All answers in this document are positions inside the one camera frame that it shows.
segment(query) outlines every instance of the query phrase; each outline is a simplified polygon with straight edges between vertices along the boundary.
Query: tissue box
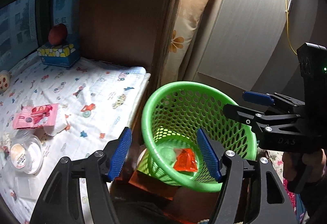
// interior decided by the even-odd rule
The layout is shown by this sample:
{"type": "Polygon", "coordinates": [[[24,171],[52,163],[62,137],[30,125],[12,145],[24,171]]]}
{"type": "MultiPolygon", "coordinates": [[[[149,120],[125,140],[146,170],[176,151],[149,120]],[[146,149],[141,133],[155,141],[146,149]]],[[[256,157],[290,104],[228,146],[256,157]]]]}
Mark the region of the tissue box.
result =
{"type": "Polygon", "coordinates": [[[65,42],[52,46],[49,42],[38,48],[42,63],[65,68],[71,68],[80,59],[80,46],[77,42],[65,42]]]}

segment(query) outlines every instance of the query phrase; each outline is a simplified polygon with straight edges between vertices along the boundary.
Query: metal screw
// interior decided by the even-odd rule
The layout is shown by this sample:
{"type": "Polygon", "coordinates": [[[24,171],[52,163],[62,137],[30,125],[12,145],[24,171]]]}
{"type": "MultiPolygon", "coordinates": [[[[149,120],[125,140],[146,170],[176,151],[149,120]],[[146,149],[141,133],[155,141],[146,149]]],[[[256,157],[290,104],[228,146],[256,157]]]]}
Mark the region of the metal screw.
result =
{"type": "Polygon", "coordinates": [[[99,157],[103,156],[103,151],[98,150],[98,151],[94,152],[94,155],[95,155],[97,158],[99,158],[99,157]]]}
{"type": "Polygon", "coordinates": [[[230,157],[233,157],[233,156],[235,156],[235,152],[233,150],[227,150],[226,155],[230,156],[230,157]]]}
{"type": "Polygon", "coordinates": [[[66,157],[66,156],[60,159],[61,164],[65,164],[67,162],[68,162],[68,157],[66,157]]]}
{"type": "Polygon", "coordinates": [[[260,158],[260,162],[264,163],[264,164],[267,164],[268,160],[265,157],[262,157],[262,158],[260,158]]]}

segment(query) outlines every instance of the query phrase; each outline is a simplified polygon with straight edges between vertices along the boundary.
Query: yellow cable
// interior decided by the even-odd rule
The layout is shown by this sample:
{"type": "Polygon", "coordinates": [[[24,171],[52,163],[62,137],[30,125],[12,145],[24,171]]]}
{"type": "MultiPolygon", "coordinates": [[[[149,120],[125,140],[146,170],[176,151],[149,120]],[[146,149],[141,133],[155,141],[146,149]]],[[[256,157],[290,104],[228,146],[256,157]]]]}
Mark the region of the yellow cable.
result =
{"type": "Polygon", "coordinates": [[[291,47],[291,50],[294,52],[295,55],[296,51],[293,49],[292,45],[291,45],[291,41],[289,39],[289,30],[288,30],[288,24],[289,24],[289,20],[288,20],[288,4],[287,4],[287,0],[285,0],[285,5],[286,5],[286,34],[287,34],[287,40],[288,40],[288,44],[291,47]]]}

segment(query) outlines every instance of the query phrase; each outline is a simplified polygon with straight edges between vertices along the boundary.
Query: orange plastic bag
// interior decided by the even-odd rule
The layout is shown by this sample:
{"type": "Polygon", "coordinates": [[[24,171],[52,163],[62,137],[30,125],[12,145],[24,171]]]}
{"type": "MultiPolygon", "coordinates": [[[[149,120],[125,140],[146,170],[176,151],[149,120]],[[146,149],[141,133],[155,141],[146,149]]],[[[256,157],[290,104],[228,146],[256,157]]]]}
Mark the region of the orange plastic bag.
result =
{"type": "Polygon", "coordinates": [[[176,171],[189,171],[197,172],[197,163],[195,161],[195,155],[191,148],[175,149],[175,152],[180,151],[177,156],[177,160],[174,164],[176,171]]]}

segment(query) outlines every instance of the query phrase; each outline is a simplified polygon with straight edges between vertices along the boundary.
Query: blue gripper pad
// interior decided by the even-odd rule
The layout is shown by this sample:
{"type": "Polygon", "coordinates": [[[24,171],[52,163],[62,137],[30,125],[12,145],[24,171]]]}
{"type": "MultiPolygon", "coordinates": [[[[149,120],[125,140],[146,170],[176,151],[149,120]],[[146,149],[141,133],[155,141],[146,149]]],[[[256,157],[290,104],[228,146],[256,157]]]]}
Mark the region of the blue gripper pad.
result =
{"type": "Polygon", "coordinates": [[[210,176],[219,182],[222,178],[220,173],[219,160],[213,151],[205,132],[201,128],[197,130],[197,145],[200,148],[210,176]]]}
{"type": "Polygon", "coordinates": [[[116,177],[119,176],[131,143],[132,131],[129,128],[124,129],[118,146],[116,147],[116,150],[110,159],[110,168],[108,172],[108,178],[110,181],[113,181],[116,177]]]}
{"type": "Polygon", "coordinates": [[[269,96],[261,93],[245,91],[243,93],[243,100],[263,106],[271,106],[275,101],[269,96]]]}

